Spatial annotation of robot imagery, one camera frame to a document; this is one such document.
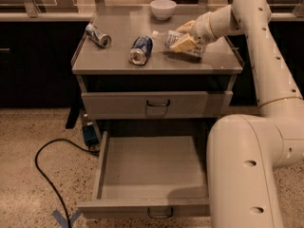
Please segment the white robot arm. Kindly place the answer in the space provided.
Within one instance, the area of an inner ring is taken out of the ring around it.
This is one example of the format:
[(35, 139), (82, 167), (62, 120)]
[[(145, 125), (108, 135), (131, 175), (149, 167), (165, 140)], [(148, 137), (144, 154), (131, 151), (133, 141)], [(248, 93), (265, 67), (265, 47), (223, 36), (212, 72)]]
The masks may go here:
[(266, 0), (233, 0), (179, 27), (183, 52), (226, 35), (246, 38), (259, 113), (211, 128), (207, 178), (212, 228), (284, 228), (273, 170), (304, 158), (304, 99), (269, 31)]

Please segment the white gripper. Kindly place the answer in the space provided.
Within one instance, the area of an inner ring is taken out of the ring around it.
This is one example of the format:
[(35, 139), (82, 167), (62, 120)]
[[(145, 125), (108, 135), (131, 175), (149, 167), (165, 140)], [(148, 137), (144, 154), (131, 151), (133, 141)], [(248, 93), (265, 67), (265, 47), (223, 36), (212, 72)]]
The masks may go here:
[(169, 48), (174, 52), (184, 52), (193, 49), (196, 43), (208, 45), (217, 41), (218, 37), (212, 31), (212, 13), (207, 12), (201, 15), (196, 21), (191, 20), (175, 29), (175, 32), (183, 33)]

